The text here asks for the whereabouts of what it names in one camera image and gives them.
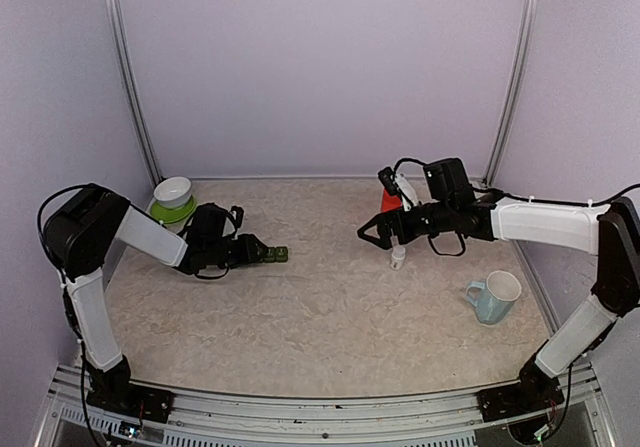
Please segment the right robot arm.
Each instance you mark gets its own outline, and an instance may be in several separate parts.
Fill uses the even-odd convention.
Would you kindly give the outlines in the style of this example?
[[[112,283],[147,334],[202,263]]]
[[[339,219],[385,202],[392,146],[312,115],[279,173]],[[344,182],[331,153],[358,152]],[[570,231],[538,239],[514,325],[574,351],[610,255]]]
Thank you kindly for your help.
[[[587,252],[598,258],[596,281],[587,298],[523,366],[511,400],[535,409],[551,382],[579,356],[595,348],[618,319],[639,306],[639,217],[620,196],[597,205],[512,199],[502,191],[475,195],[470,186],[436,188],[430,203],[376,214],[357,235],[381,249],[425,236],[453,232],[494,241],[531,241]]]

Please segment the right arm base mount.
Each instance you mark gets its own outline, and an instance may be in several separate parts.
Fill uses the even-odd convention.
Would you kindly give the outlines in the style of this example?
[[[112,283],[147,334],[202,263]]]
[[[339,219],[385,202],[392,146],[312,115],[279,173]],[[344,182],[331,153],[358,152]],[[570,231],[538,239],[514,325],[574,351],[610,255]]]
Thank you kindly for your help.
[[[503,420],[560,405],[565,397],[556,377],[535,364],[525,365],[515,383],[482,389],[477,400],[484,422]]]

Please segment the red pill bottle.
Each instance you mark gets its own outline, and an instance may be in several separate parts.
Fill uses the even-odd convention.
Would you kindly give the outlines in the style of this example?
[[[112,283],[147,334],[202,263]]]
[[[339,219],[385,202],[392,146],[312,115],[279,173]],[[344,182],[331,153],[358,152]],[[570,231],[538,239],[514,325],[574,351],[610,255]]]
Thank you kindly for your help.
[[[403,203],[397,195],[391,195],[386,189],[383,190],[381,201],[381,212],[389,212],[398,208],[402,208]]]

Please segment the green weekly pill organizer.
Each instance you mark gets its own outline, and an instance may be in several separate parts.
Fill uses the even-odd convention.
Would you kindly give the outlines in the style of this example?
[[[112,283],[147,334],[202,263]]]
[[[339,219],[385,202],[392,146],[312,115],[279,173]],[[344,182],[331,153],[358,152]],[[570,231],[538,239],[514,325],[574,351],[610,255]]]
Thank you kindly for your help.
[[[255,263],[286,263],[289,259],[289,249],[286,246],[258,246]]]

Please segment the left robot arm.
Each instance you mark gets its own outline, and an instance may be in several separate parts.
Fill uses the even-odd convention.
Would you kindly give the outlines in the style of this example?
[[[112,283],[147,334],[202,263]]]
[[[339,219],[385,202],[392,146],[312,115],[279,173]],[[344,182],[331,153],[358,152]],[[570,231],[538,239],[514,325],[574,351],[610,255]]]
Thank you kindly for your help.
[[[103,265],[114,241],[200,280],[208,279],[208,268],[227,274],[269,255],[268,246],[255,235],[241,233],[244,211],[238,206],[199,205],[182,229],[173,232],[103,186],[70,190],[72,197],[38,222],[39,236],[69,298],[83,356],[98,372],[110,372],[125,361],[104,300]]]

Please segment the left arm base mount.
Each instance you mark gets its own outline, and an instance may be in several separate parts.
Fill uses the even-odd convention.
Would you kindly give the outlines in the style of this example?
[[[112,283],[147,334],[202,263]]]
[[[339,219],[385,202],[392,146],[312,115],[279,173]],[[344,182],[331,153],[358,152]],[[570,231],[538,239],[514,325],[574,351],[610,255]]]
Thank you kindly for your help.
[[[174,394],[169,390],[132,383],[126,357],[106,371],[91,364],[87,365],[87,371],[90,380],[87,395],[89,405],[142,421],[168,422]]]

